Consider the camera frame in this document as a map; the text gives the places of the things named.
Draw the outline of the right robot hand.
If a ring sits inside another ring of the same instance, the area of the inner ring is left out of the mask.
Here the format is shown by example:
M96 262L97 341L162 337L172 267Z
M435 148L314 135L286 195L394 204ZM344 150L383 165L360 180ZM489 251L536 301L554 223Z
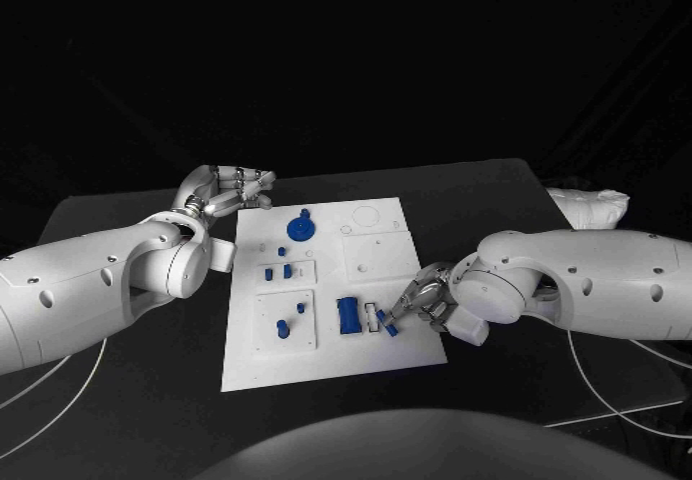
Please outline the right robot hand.
M414 313L436 332L448 332L448 319L458 305L449 285L453 269L455 263L436 262L419 271L386 314L386 327Z

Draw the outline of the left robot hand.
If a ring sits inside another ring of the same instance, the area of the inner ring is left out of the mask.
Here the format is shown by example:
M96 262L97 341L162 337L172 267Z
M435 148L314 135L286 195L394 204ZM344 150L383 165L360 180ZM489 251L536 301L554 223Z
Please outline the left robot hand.
M208 226L241 209L273 208L267 192L278 175L273 171L239 166L203 165L187 176L174 200L179 211Z

